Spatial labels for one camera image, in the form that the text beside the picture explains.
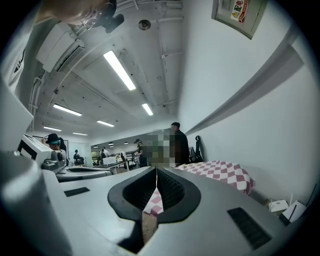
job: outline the pink checkered fabric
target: pink checkered fabric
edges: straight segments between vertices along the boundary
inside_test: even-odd
[[[183,164],[177,169],[227,183],[246,195],[249,195],[255,184],[247,171],[242,169],[238,163],[218,160]],[[164,211],[161,195],[157,188],[143,211],[153,216]]]

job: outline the sticker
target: sticker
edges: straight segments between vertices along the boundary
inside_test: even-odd
[[[244,17],[248,9],[249,0],[235,0],[230,18],[240,23],[244,22]]]

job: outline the air conditioning unit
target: air conditioning unit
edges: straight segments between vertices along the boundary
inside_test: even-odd
[[[85,49],[84,42],[66,23],[56,24],[44,40],[36,59],[43,69],[62,72]]]

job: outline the fluorescent ceiling light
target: fluorescent ceiling light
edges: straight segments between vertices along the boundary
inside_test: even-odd
[[[103,57],[105,57],[105,59],[109,62],[111,67],[118,74],[118,76],[121,78],[121,80],[124,82],[124,84],[126,85],[126,87],[128,87],[130,91],[136,89],[134,83],[131,81],[124,67],[121,65],[120,61],[118,60],[118,58],[112,50],[105,53]]]
[[[145,111],[149,114],[149,116],[152,116],[154,113],[152,113],[150,107],[148,106],[147,103],[142,104],[142,107],[145,109]]]
[[[48,129],[48,130],[54,130],[54,131],[61,132],[60,129],[55,129],[55,128],[51,128],[51,127],[47,127],[47,126],[44,126],[43,128]]]
[[[78,133],[78,132],[73,132],[73,134],[84,135],[84,136],[87,136],[87,135],[88,135],[88,134],[85,134],[85,133]]]
[[[62,110],[62,111],[68,112],[68,113],[70,113],[70,114],[76,115],[76,116],[78,116],[78,117],[82,116],[81,113],[75,112],[75,111],[73,111],[73,110],[70,110],[70,109],[65,108],[65,107],[63,107],[63,106],[60,106],[60,105],[58,105],[58,104],[54,104],[53,107],[56,108],[56,109],[58,109],[58,110]]]
[[[102,122],[102,121],[96,121],[97,123],[99,124],[102,124],[102,125],[105,125],[105,126],[110,126],[110,127],[114,127],[114,125],[110,124],[110,123],[107,123],[107,122]]]

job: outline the black slot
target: black slot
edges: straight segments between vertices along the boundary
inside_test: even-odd
[[[82,193],[85,193],[85,192],[88,192],[90,191],[90,189],[88,189],[87,187],[80,187],[80,188],[76,188],[76,189],[72,189],[72,190],[68,190],[68,191],[64,191],[66,197],[72,197],[72,196],[75,196],[75,195],[79,195],[79,194],[82,194]]]
[[[227,211],[251,247],[255,250],[271,240],[271,237],[242,208]]]

